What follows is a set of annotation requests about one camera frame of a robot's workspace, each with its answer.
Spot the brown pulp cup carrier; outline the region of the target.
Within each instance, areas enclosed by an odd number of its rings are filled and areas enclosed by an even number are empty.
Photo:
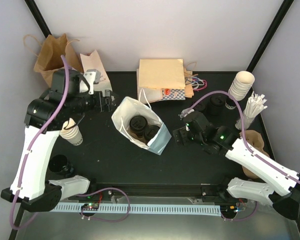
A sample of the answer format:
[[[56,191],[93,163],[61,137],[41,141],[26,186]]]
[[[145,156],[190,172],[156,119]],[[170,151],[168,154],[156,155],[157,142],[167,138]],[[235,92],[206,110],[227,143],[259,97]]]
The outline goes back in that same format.
[[[138,146],[147,146],[148,145],[148,141],[145,139],[144,135],[138,136],[135,133],[130,132],[130,131],[128,131],[127,134],[128,134],[128,139],[132,143],[134,143]]]

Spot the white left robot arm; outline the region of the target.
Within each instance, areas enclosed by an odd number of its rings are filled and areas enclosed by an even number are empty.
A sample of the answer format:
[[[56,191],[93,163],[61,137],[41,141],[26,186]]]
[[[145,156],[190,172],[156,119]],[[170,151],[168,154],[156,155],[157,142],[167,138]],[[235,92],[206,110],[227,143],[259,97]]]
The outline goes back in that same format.
[[[88,111],[109,112],[116,106],[116,95],[110,89],[95,90],[101,73],[89,69],[59,69],[52,75],[51,87],[33,100],[25,115],[25,139],[17,175],[1,198],[20,203],[30,212],[49,212],[66,198],[82,195],[93,199],[98,192],[88,178],[69,173],[61,180],[46,180],[51,153],[62,130],[74,130],[69,124],[74,115]]]

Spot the paper cup near left arm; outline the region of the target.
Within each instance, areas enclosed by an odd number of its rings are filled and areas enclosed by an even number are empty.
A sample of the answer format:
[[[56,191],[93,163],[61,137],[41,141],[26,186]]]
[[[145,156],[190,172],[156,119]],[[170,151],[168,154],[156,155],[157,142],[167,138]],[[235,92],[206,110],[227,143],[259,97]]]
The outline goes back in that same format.
[[[74,146],[79,146],[83,143],[83,136],[80,129],[72,118],[63,123],[59,135]]]

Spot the light blue paper bag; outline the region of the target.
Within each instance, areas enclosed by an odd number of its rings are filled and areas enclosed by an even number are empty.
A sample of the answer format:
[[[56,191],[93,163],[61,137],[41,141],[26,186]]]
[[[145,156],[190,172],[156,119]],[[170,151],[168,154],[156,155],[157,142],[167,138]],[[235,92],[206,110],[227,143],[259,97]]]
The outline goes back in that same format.
[[[171,134],[152,110],[145,90],[138,99],[126,96],[111,116],[115,128],[139,148],[161,155],[171,139]]]

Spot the single black cup lid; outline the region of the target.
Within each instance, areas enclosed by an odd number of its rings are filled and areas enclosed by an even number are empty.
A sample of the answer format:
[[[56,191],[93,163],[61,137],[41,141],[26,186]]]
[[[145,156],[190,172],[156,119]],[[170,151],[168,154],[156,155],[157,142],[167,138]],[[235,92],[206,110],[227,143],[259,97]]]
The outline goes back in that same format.
[[[160,127],[157,125],[147,125],[143,133],[145,140],[150,141],[151,139],[153,139],[159,130]]]

